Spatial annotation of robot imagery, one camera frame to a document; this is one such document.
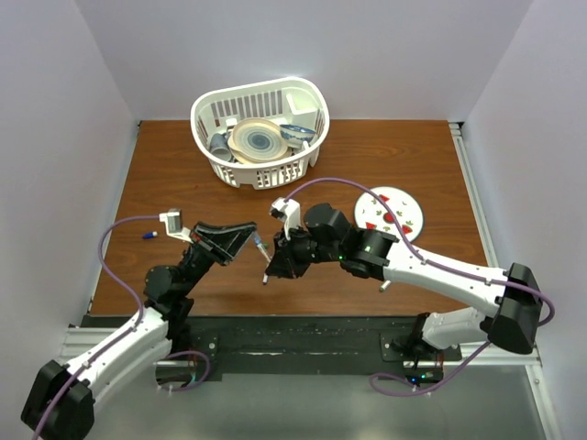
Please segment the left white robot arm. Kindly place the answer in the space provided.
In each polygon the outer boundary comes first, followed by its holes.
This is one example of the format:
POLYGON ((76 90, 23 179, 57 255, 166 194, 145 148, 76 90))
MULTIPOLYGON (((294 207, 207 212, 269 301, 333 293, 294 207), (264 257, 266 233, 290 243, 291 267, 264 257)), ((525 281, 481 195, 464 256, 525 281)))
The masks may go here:
POLYGON ((181 213, 156 215, 167 237, 186 243, 175 265, 155 266, 138 295, 119 284, 137 303, 137 311, 116 331, 82 354, 61 364, 51 360, 40 368, 21 413, 35 439, 84 439, 98 409, 147 367, 162 359, 183 358, 190 337, 183 332, 194 304, 189 294, 214 265, 232 262, 257 234, 253 222, 183 226, 181 213))

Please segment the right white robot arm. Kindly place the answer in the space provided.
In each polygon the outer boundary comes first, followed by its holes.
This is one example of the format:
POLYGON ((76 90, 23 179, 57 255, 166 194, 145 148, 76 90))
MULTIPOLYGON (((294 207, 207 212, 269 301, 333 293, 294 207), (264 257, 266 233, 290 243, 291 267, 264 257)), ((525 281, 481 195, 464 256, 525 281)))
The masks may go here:
POLYGON ((328 203, 303 212, 298 202, 279 198, 270 214, 282 221, 282 230, 273 238, 266 277, 298 279, 313 264, 337 262, 357 278, 415 285, 464 303, 455 312, 419 316, 398 344, 415 358, 481 341, 520 355, 533 351, 545 301, 528 267, 501 270, 442 257, 392 234, 357 228, 328 203))

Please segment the blue pen cap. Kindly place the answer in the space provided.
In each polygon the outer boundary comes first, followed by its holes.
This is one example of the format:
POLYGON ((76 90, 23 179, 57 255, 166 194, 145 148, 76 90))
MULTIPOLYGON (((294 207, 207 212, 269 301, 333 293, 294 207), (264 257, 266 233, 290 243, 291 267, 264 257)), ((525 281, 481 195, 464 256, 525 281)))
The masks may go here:
POLYGON ((153 239, 157 237, 159 234, 157 231, 151 231, 142 235, 143 239, 153 239))

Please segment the white green-tip pen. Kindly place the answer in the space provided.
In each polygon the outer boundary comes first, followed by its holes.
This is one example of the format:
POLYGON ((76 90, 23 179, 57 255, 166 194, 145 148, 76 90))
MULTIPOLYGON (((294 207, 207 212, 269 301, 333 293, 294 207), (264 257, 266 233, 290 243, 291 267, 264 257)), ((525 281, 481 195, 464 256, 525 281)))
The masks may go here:
POLYGON ((388 280, 387 280, 387 281, 385 281, 385 282, 384 282, 384 283, 383 283, 383 284, 380 286, 380 288, 379 288, 379 291, 380 291, 380 292, 385 292, 385 291, 386 291, 386 290, 389 288, 389 286, 390 286, 390 285, 391 285, 391 283, 390 283, 388 280))

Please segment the grey-white mug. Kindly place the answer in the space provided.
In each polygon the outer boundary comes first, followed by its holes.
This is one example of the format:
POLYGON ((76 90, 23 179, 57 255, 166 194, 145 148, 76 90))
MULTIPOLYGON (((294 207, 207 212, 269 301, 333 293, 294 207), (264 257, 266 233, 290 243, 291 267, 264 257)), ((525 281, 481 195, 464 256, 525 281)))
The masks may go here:
POLYGON ((232 152, 228 146, 228 139, 230 134, 215 133, 209 142, 208 150, 217 159, 230 162, 233 159, 232 152))

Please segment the beige blue-centred plate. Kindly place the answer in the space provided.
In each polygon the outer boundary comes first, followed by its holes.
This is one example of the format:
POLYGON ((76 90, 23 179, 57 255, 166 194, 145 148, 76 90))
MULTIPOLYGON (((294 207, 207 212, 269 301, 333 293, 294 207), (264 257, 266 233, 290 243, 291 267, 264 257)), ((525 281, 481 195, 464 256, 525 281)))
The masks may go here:
POLYGON ((247 118, 238 122, 227 143, 233 152, 252 163, 279 160, 290 151, 280 127, 263 118, 247 118))

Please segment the watermelon pattern round plate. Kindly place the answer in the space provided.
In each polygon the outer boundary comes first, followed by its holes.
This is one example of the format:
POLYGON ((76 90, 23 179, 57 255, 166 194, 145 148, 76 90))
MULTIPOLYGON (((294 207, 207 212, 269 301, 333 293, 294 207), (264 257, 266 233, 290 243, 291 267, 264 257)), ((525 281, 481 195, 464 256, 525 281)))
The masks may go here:
POLYGON ((380 186, 371 190, 393 211, 391 214, 369 193, 362 194, 354 206, 356 226, 377 229, 399 237, 394 220, 399 222, 406 238, 413 242, 424 227, 424 213, 416 199, 409 193, 395 187, 380 186))

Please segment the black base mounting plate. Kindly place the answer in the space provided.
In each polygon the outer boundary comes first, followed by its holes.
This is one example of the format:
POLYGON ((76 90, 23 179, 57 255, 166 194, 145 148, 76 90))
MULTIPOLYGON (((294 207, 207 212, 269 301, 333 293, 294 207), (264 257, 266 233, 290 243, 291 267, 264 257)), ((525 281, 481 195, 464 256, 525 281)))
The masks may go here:
POLYGON ((420 316, 194 316, 175 357, 156 369, 159 384, 185 388, 226 374, 387 373, 411 384, 441 381, 444 367, 468 358, 463 344, 438 351, 415 339, 420 316))

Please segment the white plastic dish basket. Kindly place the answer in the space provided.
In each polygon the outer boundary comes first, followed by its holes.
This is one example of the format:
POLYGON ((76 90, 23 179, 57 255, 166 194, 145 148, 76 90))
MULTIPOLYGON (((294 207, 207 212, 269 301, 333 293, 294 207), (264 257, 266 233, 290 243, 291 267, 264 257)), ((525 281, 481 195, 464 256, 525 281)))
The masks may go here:
POLYGON ((300 77, 284 77, 205 93, 190 110, 194 142, 223 183, 269 189, 297 181, 315 166, 329 130, 327 103, 319 89, 300 77), (276 125, 292 124, 316 132, 307 146, 293 147, 283 159, 246 164, 236 157, 220 159, 212 153, 213 135, 225 135, 245 119, 260 117, 276 125))

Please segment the blue patterned white bowl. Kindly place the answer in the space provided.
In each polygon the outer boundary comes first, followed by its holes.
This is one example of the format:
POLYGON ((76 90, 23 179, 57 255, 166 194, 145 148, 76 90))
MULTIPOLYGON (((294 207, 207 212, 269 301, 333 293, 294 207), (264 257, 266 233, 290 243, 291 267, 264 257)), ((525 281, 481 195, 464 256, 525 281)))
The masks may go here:
POLYGON ((286 144, 293 149, 302 148, 304 143, 310 144, 316 137, 313 129, 292 124, 281 124, 280 133, 286 144))

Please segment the aluminium frame rail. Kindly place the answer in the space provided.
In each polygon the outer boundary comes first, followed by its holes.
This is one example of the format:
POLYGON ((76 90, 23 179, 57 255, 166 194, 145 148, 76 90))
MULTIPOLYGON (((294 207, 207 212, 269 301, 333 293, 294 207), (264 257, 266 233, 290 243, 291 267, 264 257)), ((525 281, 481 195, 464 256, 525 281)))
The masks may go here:
MULTIPOLYGON (((470 165, 468 151, 462 135, 462 123, 449 122, 449 131, 452 136, 470 198, 471 208, 480 234, 484 256, 490 266, 497 267, 498 258, 470 165)), ((545 437, 547 439, 562 438, 559 421, 555 413, 553 402, 549 396, 548 387, 544 377, 542 357, 537 346, 535 346, 533 353, 528 356, 513 355, 498 348, 491 347, 480 354, 474 361, 474 364, 483 362, 485 362, 487 366, 491 365, 496 367, 523 366, 525 368, 526 379, 529 384, 532 400, 537 409, 538 420, 540 421, 545 437)))

